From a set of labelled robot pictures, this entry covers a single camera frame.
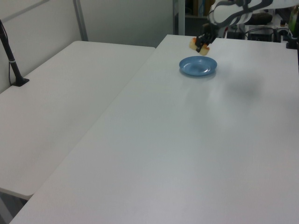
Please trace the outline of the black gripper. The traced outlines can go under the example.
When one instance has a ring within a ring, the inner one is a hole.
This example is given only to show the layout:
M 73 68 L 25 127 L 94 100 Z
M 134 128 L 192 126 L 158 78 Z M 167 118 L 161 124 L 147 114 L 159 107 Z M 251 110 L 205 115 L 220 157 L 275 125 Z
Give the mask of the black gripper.
M 218 36 L 219 27 L 206 23 L 202 26 L 202 36 L 197 36 L 195 40 L 196 51 L 200 52 L 203 44 L 208 47 Z

